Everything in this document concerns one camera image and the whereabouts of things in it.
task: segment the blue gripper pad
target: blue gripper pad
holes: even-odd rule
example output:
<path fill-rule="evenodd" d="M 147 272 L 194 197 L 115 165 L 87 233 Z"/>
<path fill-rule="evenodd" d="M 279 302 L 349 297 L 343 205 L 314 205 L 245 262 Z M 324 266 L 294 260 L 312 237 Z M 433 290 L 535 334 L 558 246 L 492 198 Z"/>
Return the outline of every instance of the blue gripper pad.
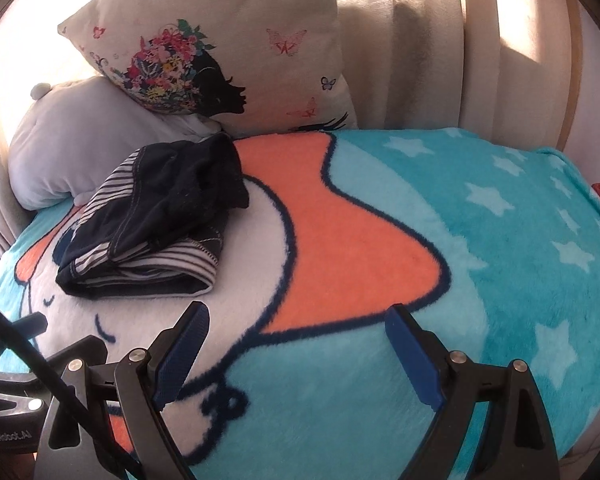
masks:
<path fill-rule="evenodd" d="M 445 403 L 440 375 L 394 307 L 384 315 L 384 330 L 420 402 L 436 412 Z"/>
<path fill-rule="evenodd" d="M 160 412 L 165 405 L 176 400 L 209 330 L 209 310 L 200 302 L 194 302 L 189 308 L 196 308 L 195 304 L 197 304 L 195 313 L 181 330 L 156 370 L 156 389 L 153 401 Z"/>

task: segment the blanket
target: blanket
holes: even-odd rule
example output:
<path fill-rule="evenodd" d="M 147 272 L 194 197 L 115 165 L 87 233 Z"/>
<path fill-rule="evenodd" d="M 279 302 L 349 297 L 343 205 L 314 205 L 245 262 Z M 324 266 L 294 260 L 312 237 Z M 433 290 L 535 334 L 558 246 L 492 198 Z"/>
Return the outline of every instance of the blanket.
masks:
<path fill-rule="evenodd" d="M 570 161 L 456 128 L 236 147 L 250 206 L 231 212 L 216 286 L 199 296 L 208 339 L 163 413 L 198 478 L 398 478 L 433 412 L 384 334 L 392 303 L 476 362 L 528 362 L 569 450 L 600 408 L 600 200 Z M 47 316 L 45 355 L 93 334 L 117 360 L 190 298 L 63 294 L 58 241 L 77 218 L 68 202 L 39 213 L 0 262 L 0 308 Z M 0 369 L 22 364 L 5 354 Z"/>

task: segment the white wall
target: white wall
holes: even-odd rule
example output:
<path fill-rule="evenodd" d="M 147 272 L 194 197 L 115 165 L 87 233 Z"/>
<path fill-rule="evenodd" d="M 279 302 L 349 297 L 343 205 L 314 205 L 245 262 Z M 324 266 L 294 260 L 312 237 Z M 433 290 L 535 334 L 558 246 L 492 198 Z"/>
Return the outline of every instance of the white wall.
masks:
<path fill-rule="evenodd" d="M 589 183 L 600 182 L 600 30 L 580 6 L 582 81 L 565 154 Z"/>

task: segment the black cable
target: black cable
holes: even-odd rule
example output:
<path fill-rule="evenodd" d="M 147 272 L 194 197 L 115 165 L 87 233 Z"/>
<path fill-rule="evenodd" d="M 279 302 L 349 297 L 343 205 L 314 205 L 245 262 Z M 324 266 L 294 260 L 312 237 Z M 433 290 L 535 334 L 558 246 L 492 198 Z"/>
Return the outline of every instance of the black cable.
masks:
<path fill-rule="evenodd" d="M 80 400 L 77 399 L 72 389 L 64 383 L 42 357 L 40 352 L 33 348 L 33 345 L 20 335 L 1 312 L 0 339 L 25 362 L 51 394 L 66 408 L 71 417 L 89 433 L 94 441 L 98 442 L 107 453 L 138 480 L 144 480 L 142 466 L 94 423 L 91 414 Z"/>

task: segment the blue butterfly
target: blue butterfly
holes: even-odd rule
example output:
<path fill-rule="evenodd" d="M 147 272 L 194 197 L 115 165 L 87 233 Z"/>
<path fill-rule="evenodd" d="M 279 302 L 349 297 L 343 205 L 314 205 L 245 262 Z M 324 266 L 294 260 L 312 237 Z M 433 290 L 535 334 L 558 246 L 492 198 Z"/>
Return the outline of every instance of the blue butterfly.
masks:
<path fill-rule="evenodd" d="M 323 90 L 331 90 L 331 89 L 333 89 L 333 85 L 336 84 L 336 80 L 335 79 L 332 79 L 331 81 L 329 81 L 325 77 L 323 77 L 322 79 L 320 79 L 320 82 L 322 83 L 322 89 Z"/>

